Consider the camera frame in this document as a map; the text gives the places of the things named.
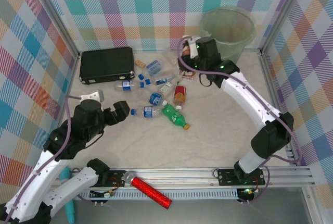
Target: clear plastic bucket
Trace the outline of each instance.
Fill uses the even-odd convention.
[[[237,63],[245,46],[255,38],[255,18],[236,6],[214,9],[203,14],[200,34],[216,40],[222,60],[230,59]]]

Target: colorful plaid backdrop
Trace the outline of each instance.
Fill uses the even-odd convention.
[[[0,0],[0,203],[56,127],[74,58],[39,0]]]
[[[268,26],[267,26],[267,28],[266,28],[266,30],[265,30],[265,33],[264,33],[264,35],[263,35],[263,38],[261,39],[261,42],[260,42],[260,44],[259,44],[259,48],[262,48],[262,47],[263,47],[263,45],[264,45],[264,43],[265,43],[265,41],[266,41],[266,39],[267,39],[267,36],[268,36],[268,34],[270,33],[270,31],[271,31],[273,25],[275,24],[276,19],[278,18],[278,15],[280,14],[280,11],[281,11],[281,9],[282,9],[282,7],[284,6],[284,4],[285,4],[286,1],[287,1],[287,0],[280,0],[278,6],[276,7],[276,9],[275,9],[275,11],[274,11],[273,16],[271,17],[270,22],[269,22],[269,24],[268,24]]]
[[[237,5],[252,12],[257,31],[273,0],[53,0],[82,50],[132,46],[155,50],[176,47],[184,34],[198,34],[203,12]]]
[[[297,0],[267,61],[333,219],[333,0]]]

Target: yellow bottle cap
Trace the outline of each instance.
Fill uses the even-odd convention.
[[[185,130],[188,130],[189,129],[189,124],[185,124],[185,126],[183,126],[183,128],[185,129]]]

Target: green soda bottle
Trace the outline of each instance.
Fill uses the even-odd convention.
[[[173,124],[177,126],[181,126],[183,129],[188,130],[189,124],[186,123],[184,116],[179,113],[172,105],[166,104],[164,109],[162,109],[162,113],[168,117]]]

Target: black case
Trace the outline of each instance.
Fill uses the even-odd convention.
[[[83,84],[130,80],[134,76],[134,57],[130,47],[82,53],[80,81]]]

